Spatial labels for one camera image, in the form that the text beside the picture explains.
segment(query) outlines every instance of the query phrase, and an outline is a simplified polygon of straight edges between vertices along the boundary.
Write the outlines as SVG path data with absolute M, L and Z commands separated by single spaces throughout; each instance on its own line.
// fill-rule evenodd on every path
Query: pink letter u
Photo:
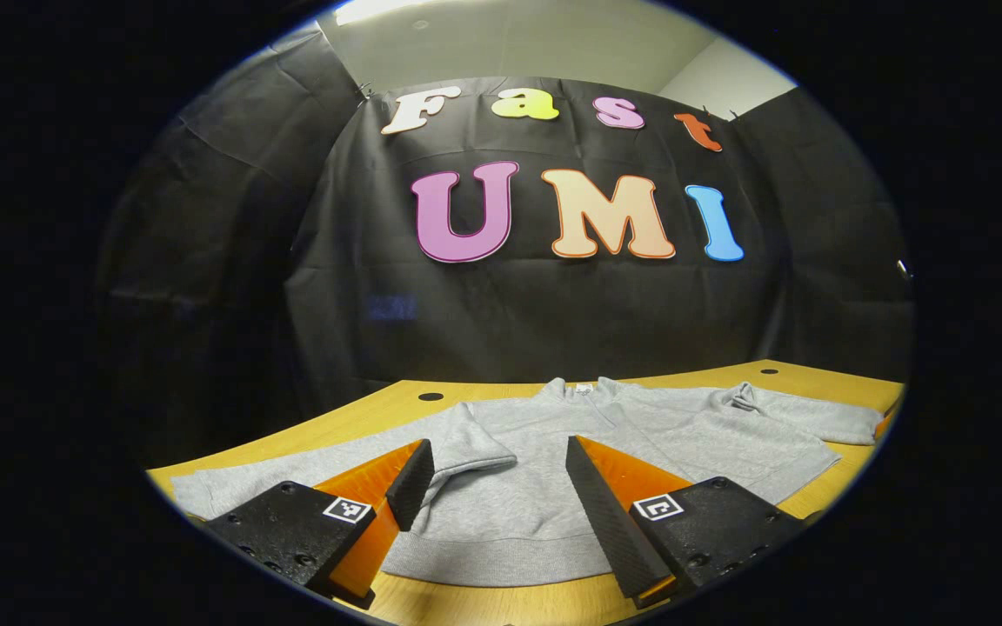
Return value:
M 457 173 L 440 171 L 415 181 L 420 249 L 443 262 L 478 260 L 501 249 L 512 226 L 509 178 L 518 170 L 520 166 L 511 160 L 486 162 L 474 169 L 474 178 L 485 185 L 485 223 L 474 234 L 451 229 L 451 187 L 458 183 Z

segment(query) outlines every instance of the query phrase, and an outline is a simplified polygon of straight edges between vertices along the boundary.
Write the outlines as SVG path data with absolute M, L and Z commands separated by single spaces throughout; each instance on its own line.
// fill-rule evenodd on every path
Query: white wall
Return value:
M 659 95 L 702 108 L 721 119 L 742 115 L 777 95 L 787 94 L 795 82 L 728 39 L 718 36 L 679 71 Z

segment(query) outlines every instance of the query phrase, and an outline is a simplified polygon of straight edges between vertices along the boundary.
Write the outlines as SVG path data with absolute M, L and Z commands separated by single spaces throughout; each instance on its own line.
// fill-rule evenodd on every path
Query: sweatshirt sleeve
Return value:
M 732 407 L 756 410 L 763 416 L 838 444 L 875 444 L 876 426 L 884 419 L 874 409 L 770 392 L 747 382 L 728 390 L 721 401 Z
M 283 480 L 314 486 L 418 439 L 431 440 L 435 464 L 435 476 L 425 493 L 425 506 L 450 476 L 517 460 L 509 449 L 482 429 L 468 405 L 458 404 L 392 431 L 318 451 L 172 477 L 172 491 L 175 502 L 184 511 L 203 519 L 214 519 Z

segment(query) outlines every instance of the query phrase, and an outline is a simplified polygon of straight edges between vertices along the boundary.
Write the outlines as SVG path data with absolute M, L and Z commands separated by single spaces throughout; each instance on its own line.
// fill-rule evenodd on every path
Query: black fabric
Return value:
M 399 95 L 441 86 L 459 86 L 462 95 L 422 128 L 381 134 Z M 494 115 L 498 91 L 516 87 L 548 91 L 559 117 Z M 644 127 L 598 122 L 592 102 L 602 95 L 633 102 Z M 402 379 L 640 377 L 767 354 L 761 329 L 775 310 L 785 256 L 779 216 L 739 193 L 730 159 L 696 145 L 673 118 L 679 112 L 706 120 L 660 96 L 545 78 L 420 84 L 363 104 L 327 160 L 294 245 L 287 293 L 311 412 Z M 716 140 L 728 134 L 727 123 L 708 123 Z M 415 236 L 410 186 L 458 171 L 451 222 L 457 233 L 473 233 L 484 213 L 472 170 L 497 160 L 520 163 L 510 181 L 508 240 L 483 260 L 431 260 Z M 556 193 L 540 178 L 552 168 L 583 171 L 607 197 L 620 175 L 650 178 L 675 257 L 648 260 L 627 247 L 615 256 L 600 241 L 593 257 L 556 256 Z M 743 260 L 704 256 L 706 229 L 684 194 L 688 183 L 722 191 Z
M 96 284 L 112 412 L 147 467 L 304 417 L 281 285 L 323 161 L 362 100 L 309 21 L 184 107 L 132 174 Z
M 772 194 L 791 262 L 773 360 L 907 381 L 914 303 L 894 202 L 853 140 L 803 88 L 729 124 L 742 179 Z
M 425 126 L 381 134 L 399 95 L 450 86 L 462 94 Z M 517 87 L 548 91 L 559 117 L 494 115 L 498 91 Z M 644 127 L 598 122 L 598 96 L 633 102 Z M 910 304 L 890 203 L 821 111 L 797 92 L 782 98 L 735 122 L 546 78 L 449 80 L 370 99 L 332 150 L 294 244 L 287 296 L 304 407 L 318 415 L 402 379 L 631 378 L 769 357 L 902 380 L 896 345 L 911 340 Z M 680 112 L 711 127 L 720 153 L 690 138 Z M 457 171 L 451 225 L 473 233 L 484 213 L 472 171 L 497 160 L 520 163 L 508 240 L 483 260 L 431 260 L 415 236 L 412 183 Z M 595 256 L 556 256 L 556 191 L 540 178 L 551 168 L 582 171 L 607 197 L 620 175 L 650 178 L 675 257 L 615 256 L 600 241 Z M 703 253 L 687 185 L 721 191 L 742 260 Z

